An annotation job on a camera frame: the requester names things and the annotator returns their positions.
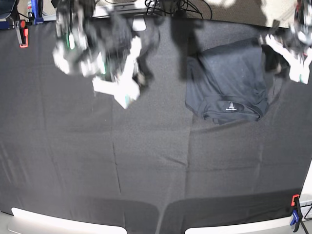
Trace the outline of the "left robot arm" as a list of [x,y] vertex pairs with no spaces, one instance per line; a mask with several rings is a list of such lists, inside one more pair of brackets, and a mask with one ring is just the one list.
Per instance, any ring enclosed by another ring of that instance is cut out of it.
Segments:
[[290,80],[308,84],[312,62],[312,2],[298,0],[294,22],[285,30],[279,30],[279,24],[280,21],[274,21],[273,28],[258,38],[265,53],[265,71],[280,74],[288,69]]

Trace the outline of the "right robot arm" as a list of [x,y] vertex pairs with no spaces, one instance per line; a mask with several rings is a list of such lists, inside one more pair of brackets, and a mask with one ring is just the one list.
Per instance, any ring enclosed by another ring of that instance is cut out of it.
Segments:
[[92,79],[93,90],[108,94],[127,109],[141,94],[140,68],[154,42],[155,29],[123,17],[114,8],[97,25],[94,0],[61,0],[56,10],[55,66],[67,75]]

